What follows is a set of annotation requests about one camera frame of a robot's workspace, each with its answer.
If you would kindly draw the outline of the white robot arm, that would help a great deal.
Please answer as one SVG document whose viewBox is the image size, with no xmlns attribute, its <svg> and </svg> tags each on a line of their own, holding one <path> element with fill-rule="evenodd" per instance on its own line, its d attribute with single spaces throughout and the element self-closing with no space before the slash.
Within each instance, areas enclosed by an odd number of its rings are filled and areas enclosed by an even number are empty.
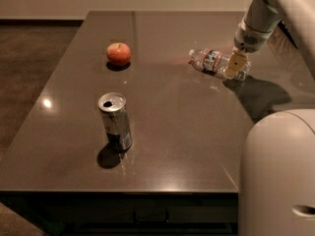
<svg viewBox="0 0 315 236">
<path fill-rule="evenodd" d="M 284 22 L 315 76 L 315 0 L 252 0 L 234 37 L 231 78 Z M 250 131 L 241 156 L 238 236 L 315 236 L 315 110 L 274 113 Z"/>
</svg>

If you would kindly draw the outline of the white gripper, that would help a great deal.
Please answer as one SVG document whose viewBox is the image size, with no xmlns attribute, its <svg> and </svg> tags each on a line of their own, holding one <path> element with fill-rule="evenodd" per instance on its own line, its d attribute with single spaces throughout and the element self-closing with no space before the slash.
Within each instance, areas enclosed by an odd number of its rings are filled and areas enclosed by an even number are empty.
<svg viewBox="0 0 315 236">
<path fill-rule="evenodd" d="M 224 76 L 232 80 L 248 61 L 245 53 L 258 51 L 269 39 L 272 32 L 273 27 L 269 22 L 250 22 L 247 18 L 243 18 L 234 36 L 234 47 L 240 51 L 232 52 Z"/>
</svg>

